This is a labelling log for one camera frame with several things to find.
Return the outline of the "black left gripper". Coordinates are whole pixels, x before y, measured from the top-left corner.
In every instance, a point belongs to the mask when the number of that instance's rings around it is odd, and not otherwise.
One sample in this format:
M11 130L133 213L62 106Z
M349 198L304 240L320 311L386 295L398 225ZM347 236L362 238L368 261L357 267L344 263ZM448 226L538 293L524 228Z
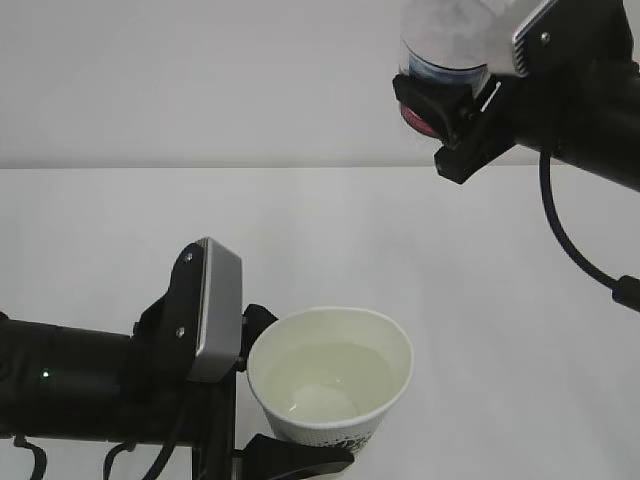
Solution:
M156 479L174 450L191 450L193 479L307 479L338 474L354 461L342 447L315 447L255 435L234 452L236 373L245 371L259 336L278 318L266 307L249 304L242 318L241 345L229 353L200 355L185 344L131 344L121 373L120 422L129 429L121 452L140 445L160 451L143 474Z

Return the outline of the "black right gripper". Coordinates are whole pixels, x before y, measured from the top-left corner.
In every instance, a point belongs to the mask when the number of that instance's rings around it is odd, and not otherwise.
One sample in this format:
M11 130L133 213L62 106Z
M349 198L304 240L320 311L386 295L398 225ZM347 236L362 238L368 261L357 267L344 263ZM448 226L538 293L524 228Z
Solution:
M593 64L556 82L530 82L486 127L454 147L473 106L471 86L405 74L392 85L409 125L447 145L436 153L435 165L457 184L515 145L546 151L620 185L639 182L639 66L633 59Z

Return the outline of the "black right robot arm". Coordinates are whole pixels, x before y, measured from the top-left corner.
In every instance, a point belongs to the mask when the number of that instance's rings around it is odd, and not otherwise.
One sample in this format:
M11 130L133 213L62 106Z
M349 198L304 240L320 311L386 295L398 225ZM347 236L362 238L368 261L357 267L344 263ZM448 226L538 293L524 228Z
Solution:
M404 120L462 184L523 146L639 186L639 65L620 1L410 1L393 80Z

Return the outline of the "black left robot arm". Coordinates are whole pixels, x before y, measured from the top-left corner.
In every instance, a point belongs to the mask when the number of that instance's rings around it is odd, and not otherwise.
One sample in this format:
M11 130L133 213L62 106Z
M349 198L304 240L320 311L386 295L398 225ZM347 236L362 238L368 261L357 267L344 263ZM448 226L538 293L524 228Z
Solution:
M158 445L147 470L155 479L174 450L191 451L195 479L305 479L344 471L343 447L305 446L258 434L235 446L236 376L270 312L251 306L233 321L241 333L218 380L194 380L196 319L154 304L131 335L11 318L1 321L1 434L34 456L32 477L47 467L40 438L106 441L102 467L139 445Z

